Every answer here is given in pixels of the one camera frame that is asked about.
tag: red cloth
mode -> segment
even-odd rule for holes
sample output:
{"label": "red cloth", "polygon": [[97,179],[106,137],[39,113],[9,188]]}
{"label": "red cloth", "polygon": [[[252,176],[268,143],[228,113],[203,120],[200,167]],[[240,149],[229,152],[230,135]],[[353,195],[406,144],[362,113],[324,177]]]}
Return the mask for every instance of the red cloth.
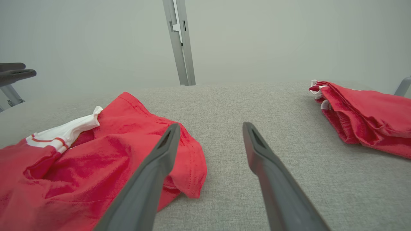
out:
{"label": "red cloth", "polygon": [[322,94],[316,101],[344,142],[411,159],[411,99],[325,81],[310,90]]}
{"label": "red cloth", "polygon": [[[99,115],[100,126],[80,134],[63,154],[23,139],[0,150],[1,230],[92,230],[168,126],[123,93]],[[200,144],[180,125],[174,169],[158,210],[181,192],[200,196],[207,167]]]}

